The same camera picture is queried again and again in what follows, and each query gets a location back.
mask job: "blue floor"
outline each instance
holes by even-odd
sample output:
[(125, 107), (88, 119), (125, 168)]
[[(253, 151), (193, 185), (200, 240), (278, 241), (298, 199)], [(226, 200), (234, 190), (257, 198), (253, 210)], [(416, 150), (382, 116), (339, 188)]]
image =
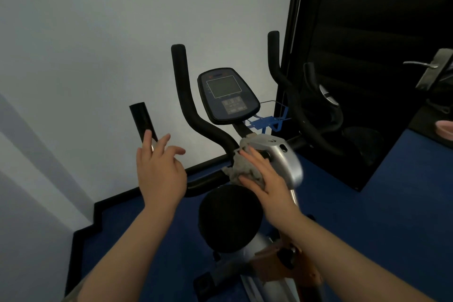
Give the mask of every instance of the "blue floor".
[[(315, 215), (322, 226), (432, 298), (451, 300), (452, 150), (407, 130), (361, 193), (311, 162), (303, 158), (301, 162), (305, 178), (297, 193), (305, 214)], [(197, 300), (192, 281), (213, 265), (212, 251), (197, 229), (202, 198), (181, 202), (151, 265), (140, 301)], [(83, 277), (142, 208), (143, 200), (135, 198), (103, 213), (103, 231), (85, 242)], [(269, 230), (265, 221), (262, 230)], [(329, 301), (338, 300), (331, 295)], [(237, 283), (210, 301), (247, 298)]]

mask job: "pink object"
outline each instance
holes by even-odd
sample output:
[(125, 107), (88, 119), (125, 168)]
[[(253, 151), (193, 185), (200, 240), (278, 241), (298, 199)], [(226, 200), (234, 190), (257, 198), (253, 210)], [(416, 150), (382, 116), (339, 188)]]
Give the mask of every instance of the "pink object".
[(440, 137), (453, 141), (453, 122), (451, 121), (437, 121), (436, 133)]

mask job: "silver door handle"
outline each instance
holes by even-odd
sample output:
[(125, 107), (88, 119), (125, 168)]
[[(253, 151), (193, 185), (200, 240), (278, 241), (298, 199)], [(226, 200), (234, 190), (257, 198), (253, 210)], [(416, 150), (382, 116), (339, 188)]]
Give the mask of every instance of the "silver door handle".
[(427, 67), (432, 70), (439, 68), (438, 64), (427, 64), (426, 62), (418, 62), (418, 61), (404, 61), (403, 64), (419, 64), (420, 66)]

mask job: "left hand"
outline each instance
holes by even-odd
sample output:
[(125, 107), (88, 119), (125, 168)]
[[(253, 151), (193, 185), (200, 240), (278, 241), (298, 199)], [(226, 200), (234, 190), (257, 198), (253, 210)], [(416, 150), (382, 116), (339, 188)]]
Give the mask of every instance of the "left hand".
[(164, 208), (174, 213), (187, 189), (187, 174), (183, 165), (175, 159), (185, 149), (168, 146), (170, 134), (162, 137), (151, 150), (151, 131), (147, 130), (142, 148), (137, 149), (137, 175), (145, 208)]

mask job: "black baseboard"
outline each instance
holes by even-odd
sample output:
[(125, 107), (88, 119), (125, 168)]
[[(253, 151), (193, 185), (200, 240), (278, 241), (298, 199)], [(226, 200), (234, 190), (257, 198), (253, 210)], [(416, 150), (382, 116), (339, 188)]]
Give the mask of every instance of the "black baseboard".
[[(218, 156), (211, 160), (202, 162), (201, 164), (187, 168), (186, 173), (187, 176), (192, 176), (196, 173), (211, 168), (212, 166), (219, 165), (227, 161), (228, 156), (224, 154), (222, 156)], [(116, 204), (129, 201), (139, 196), (141, 196), (141, 193), (139, 188), (136, 187), (132, 190), (125, 191), (116, 196), (112, 196), (105, 200), (94, 203), (93, 224), (81, 230), (75, 231), (74, 235), (72, 236), (71, 259), (69, 260), (69, 270), (67, 273), (65, 296), (69, 294), (82, 279), (81, 270), (82, 270), (83, 245), (85, 243), (85, 239), (102, 231), (103, 211), (112, 206), (115, 206)]]

